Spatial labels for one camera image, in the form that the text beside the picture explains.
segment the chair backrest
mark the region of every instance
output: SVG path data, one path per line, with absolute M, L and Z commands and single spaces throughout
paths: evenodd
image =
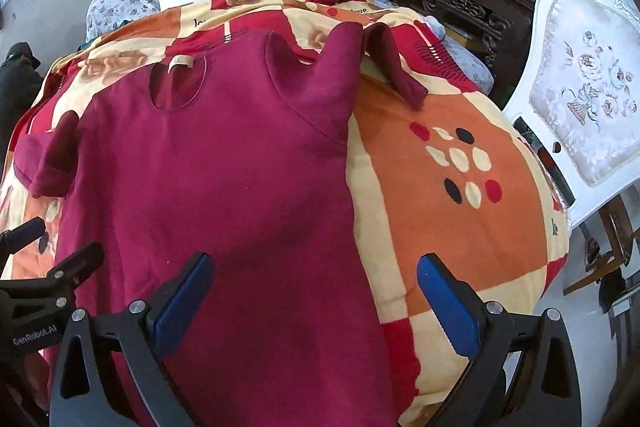
M 618 194 L 612 200 L 607 201 L 601 206 L 598 213 L 605 232 L 607 232 L 611 250 L 616 257 L 623 259 L 625 264 L 628 264 L 634 247 L 632 238 L 634 230 L 622 196 Z
M 577 227 L 640 178 L 640 14 L 629 0 L 537 0 L 504 114 L 529 126 L 572 192 Z

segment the wooden chair leg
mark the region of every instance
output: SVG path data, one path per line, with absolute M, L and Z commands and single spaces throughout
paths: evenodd
M 610 259 L 612 257 L 614 257 L 615 254 L 613 253 L 613 251 L 608 251 L 607 253 L 603 254 L 603 255 L 599 255 L 596 257 L 596 259 L 593 261 L 593 263 L 588 264 L 586 266 L 587 272 L 590 272 L 591 270 L 597 270 L 598 268 L 605 266 L 607 263 L 609 263 Z
M 584 288 L 585 286 L 590 285 L 592 282 L 596 282 L 598 279 L 602 279 L 604 276 L 620 268 L 621 265 L 622 264 L 619 263 L 619 261 L 614 260 L 609 264 L 606 264 L 605 266 L 597 267 L 593 272 L 588 274 L 587 277 L 580 279 L 578 282 L 573 283 L 571 286 L 567 286 L 567 288 L 562 291 L 562 295 L 569 295 L 569 293 L 575 292 L 580 288 Z

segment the wooden furniture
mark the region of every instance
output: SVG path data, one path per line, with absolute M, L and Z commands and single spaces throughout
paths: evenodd
M 502 113 L 558 166 L 571 229 L 638 179 L 639 47 L 640 14 L 625 0 L 537 0 L 527 64 Z
M 634 239 L 640 235 L 640 229 L 636 231 L 633 230 L 622 197 L 617 195 L 605 203 L 598 210 L 598 213 L 600 214 L 604 229 L 607 232 L 611 250 L 597 256 L 591 264 L 588 264 L 587 271 L 590 273 L 583 279 L 565 288 L 562 292 L 564 295 L 569 295 L 571 292 L 602 279 L 607 274 L 620 268 L 623 264 L 628 264 L 631 259 Z
M 392 0 L 478 37 L 484 63 L 495 79 L 491 99 L 517 86 L 529 54 L 535 0 Z

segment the embroidered flower pattern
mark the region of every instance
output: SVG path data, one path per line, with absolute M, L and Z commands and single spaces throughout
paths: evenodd
M 620 67 L 620 59 L 615 56 L 612 46 L 603 48 L 598 45 L 593 32 L 585 32 L 582 42 L 587 49 L 579 55 L 574 53 L 568 42 L 564 42 L 567 54 L 564 64 L 576 66 L 587 82 L 577 92 L 564 88 L 561 93 L 571 97 L 566 105 L 581 125 L 586 125 L 588 119 L 600 131 L 600 116 L 612 120 L 618 115 L 626 118 L 638 111 L 629 88 L 634 75 Z

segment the screw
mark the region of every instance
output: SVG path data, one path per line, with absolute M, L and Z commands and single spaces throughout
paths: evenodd
M 492 315 L 500 315 L 504 311 L 504 308 L 500 302 L 489 301 L 486 304 L 486 310 Z
M 73 322 L 81 321 L 82 319 L 84 319 L 85 315 L 86 312 L 82 308 L 80 308 L 71 314 L 71 320 L 73 320 Z
M 549 317 L 553 321 L 559 321 L 560 317 L 561 317 L 560 312 L 558 310 L 556 310 L 555 308 L 549 308 L 546 311 L 546 316 Z
M 129 305 L 129 311 L 131 313 L 140 313 L 144 311 L 145 307 L 146 307 L 145 301 L 133 301 Z

